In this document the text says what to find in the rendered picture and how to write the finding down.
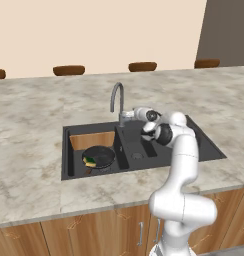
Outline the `black double sink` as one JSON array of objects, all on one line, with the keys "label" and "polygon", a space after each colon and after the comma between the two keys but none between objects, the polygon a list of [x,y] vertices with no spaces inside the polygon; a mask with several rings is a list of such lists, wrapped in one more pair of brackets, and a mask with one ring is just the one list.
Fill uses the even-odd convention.
[{"label": "black double sink", "polygon": [[[124,127],[120,127],[118,122],[65,126],[63,128],[61,179],[70,180],[170,166],[172,150],[156,141],[144,141],[141,138],[143,125],[142,121],[131,121],[127,122]],[[86,167],[82,162],[82,153],[86,149],[74,150],[69,136],[109,131],[115,132],[113,145],[109,147],[115,152],[115,161],[111,165],[111,170],[103,174],[86,174]]]}]

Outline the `black frying pan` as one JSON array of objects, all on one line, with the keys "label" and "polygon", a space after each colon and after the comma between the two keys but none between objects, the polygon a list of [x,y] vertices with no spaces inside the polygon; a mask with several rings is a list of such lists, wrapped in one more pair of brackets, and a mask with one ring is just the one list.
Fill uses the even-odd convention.
[{"label": "black frying pan", "polygon": [[[83,162],[84,157],[93,158],[96,162],[95,167],[87,167]],[[82,162],[86,167],[86,174],[103,174],[111,170],[111,165],[115,161],[115,152],[106,146],[92,146],[82,153]]]}]

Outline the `yellow and green sponge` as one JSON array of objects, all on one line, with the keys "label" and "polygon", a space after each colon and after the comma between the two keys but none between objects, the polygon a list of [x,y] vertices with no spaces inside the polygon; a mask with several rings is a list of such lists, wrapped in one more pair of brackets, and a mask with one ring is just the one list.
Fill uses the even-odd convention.
[{"label": "yellow and green sponge", "polygon": [[84,157],[83,162],[85,163],[85,165],[87,167],[95,167],[96,166],[95,160],[93,158],[90,158],[90,157]]}]

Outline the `grey curved tap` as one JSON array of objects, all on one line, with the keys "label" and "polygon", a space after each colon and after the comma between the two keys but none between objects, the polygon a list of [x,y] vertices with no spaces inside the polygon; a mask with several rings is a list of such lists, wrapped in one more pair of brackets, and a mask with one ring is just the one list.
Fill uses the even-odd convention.
[{"label": "grey curved tap", "polygon": [[120,110],[119,110],[119,126],[124,127],[123,111],[124,111],[124,86],[121,82],[117,82],[112,90],[110,98],[110,112],[114,113],[115,110],[115,97],[117,90],[120,90]]}]

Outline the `wooden board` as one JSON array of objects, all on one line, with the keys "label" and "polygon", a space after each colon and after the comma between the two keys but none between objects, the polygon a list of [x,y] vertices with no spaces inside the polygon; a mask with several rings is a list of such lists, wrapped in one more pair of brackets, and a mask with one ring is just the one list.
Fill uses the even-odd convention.
[{"label": "wooden board", "polygon": [[69,136],[74,150],[85,150],[98,145],[111,147],[114,137],[114,131]]}]

